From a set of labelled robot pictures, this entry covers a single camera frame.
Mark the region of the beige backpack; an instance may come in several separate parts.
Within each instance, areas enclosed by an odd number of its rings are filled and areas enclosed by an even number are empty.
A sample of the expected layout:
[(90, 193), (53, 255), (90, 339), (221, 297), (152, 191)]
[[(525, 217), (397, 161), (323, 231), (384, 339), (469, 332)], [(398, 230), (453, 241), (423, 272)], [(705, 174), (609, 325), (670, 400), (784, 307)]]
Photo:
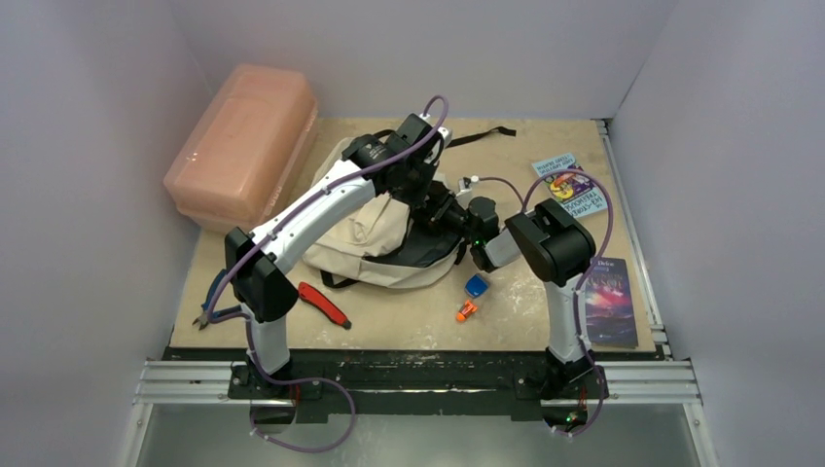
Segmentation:
[[(454, 191), (442, 173), (433, 181)], [(388, 193), (373, 198), (323, 233), (302, 255), (331, 289), (366, 283), (388, 289), (436, 284), (469, 249), (456, 235), (430, 233), (412, 209)]]

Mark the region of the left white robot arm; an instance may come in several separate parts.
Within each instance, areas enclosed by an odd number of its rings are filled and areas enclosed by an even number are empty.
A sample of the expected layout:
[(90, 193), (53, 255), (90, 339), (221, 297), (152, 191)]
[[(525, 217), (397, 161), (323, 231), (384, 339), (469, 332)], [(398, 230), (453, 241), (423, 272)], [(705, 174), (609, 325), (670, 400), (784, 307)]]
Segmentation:
[(435, 171), (435, 147), (445, 147), (443, 121), (408, 115), (384, 138), (354, 138), (321, 179), (280, 214), (246, 232), (226, 234), (226, 274), (214, 293), (227, 287), (246, 322), (252, 384), (265, 397), (284, 394), (290, 383), (287, 314), (299, 300), (288, 273), (336, 223), (381, 195), (408, 206), (422, 202)]

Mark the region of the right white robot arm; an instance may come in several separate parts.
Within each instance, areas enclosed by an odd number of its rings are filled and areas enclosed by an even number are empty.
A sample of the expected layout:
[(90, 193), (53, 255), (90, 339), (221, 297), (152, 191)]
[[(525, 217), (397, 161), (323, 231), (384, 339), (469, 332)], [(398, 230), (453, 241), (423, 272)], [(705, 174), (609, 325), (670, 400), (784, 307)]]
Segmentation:
[(435, 233), (457, 235), (477, 268), (485, 272), (524, 259), (546, 292), (550, 323), (546, 382), (560, 396), (583, 385), (592, 369), (592, 348), (574, 289), (596, 253), (585, 227), (549, 198), (501, 222), (493, 199), (474, 197), (462, 205), (457, 194), (439, 182), (412, 209), (412, 218)]

